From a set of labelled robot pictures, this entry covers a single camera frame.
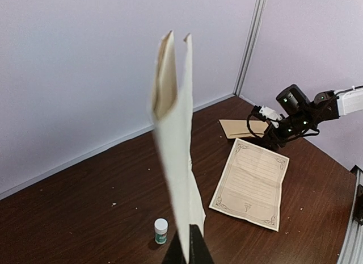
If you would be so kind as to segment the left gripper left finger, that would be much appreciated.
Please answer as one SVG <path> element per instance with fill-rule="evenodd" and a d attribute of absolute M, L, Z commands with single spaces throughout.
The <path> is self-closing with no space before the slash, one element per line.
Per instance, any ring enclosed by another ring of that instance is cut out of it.
<path fill-rule="evenodd" d="M 186 264 L 178 231 L 175 232 L 162 264 Z"/>

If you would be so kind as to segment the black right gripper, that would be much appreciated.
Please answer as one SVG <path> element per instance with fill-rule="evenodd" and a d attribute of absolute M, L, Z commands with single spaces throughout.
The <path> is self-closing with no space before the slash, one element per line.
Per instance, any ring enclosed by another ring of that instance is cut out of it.
<path fill-rule="evenodd" d="M 268 149 L 283 148 L 287 143 L 295 139 L 295 129 L 292 121 L 270 121 L 262 139 Z"/>

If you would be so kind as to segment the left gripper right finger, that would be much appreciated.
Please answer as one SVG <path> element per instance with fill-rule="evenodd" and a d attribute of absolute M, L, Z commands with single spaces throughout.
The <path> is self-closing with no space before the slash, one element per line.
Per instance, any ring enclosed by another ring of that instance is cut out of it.
<path fill-rule="evenodd" d="M 189 263 L 214 264 L 199 227 L 191 224 L 189 226 L 189 232 Z"/>

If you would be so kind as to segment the brown kraft envelope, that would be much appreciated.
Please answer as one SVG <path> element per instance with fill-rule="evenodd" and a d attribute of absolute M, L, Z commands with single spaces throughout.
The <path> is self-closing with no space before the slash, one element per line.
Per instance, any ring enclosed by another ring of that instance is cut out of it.
<path fill-rule="evenodd" d="M 243 137 L 253 137 L 253 134 L 247 128 L 246 120 L 227 120 L 220 119 L 219 123 L 227 139 L 236 139 Z M 250 128 L 259 137 L 263 137 L 264 131 L 269 124 L 260 120 L 250 120 Z"/>

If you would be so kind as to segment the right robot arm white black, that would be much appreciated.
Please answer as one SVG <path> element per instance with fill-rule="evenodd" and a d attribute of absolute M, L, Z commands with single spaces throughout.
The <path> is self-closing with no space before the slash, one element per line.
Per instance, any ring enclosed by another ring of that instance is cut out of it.
<path fill-rule="evenodd" d="M 361 111 L 362 86 L 324 91 L 310 101 L 297 85 L 292 84 L 280 92 L 276 100 L 287 117 L 272 121 L 261 138 L 262 146 L 272 151 L 291 141 L 319 135 L 321 122 Z"/>

